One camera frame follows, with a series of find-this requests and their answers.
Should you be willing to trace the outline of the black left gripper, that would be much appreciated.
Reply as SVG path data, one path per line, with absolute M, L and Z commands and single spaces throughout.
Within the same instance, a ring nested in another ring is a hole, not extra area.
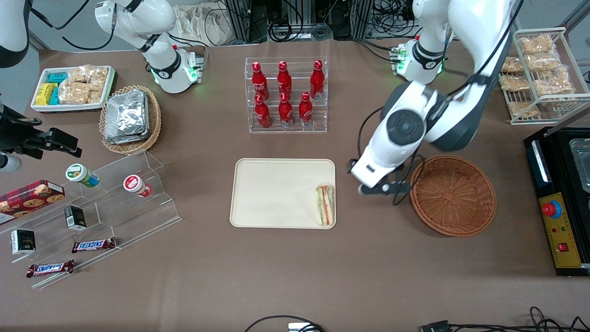
M 377 195 L 381 194 L 384 196 L 393 194 L 407 194 L 411 191 L 412 185 L 407 181 L 394 181 L 391 183 L 380 183 L 375 185 L 373 188 L 368 188 L 366 185 L 361 184 L 358 187 L 358 193 L 360 195 Z

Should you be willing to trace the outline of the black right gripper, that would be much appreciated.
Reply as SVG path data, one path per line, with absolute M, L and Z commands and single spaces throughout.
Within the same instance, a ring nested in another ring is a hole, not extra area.
M 38 135 L 42 133 L 41 130 L 35 128 L 42 124 L 42 120 L 30 119 L 6 105 L 1 107 L 0 115 L 0 150 L 2 153 L 43 154 L 42 149 L 27 145 L 28 140 L 35 142 Z M 58 128 L 50 128 L 45 132 L 45 147 L 47 151 L 59 151 L 75 158 L 82 156 L 82 149 L 78 147 L 78 138 Z

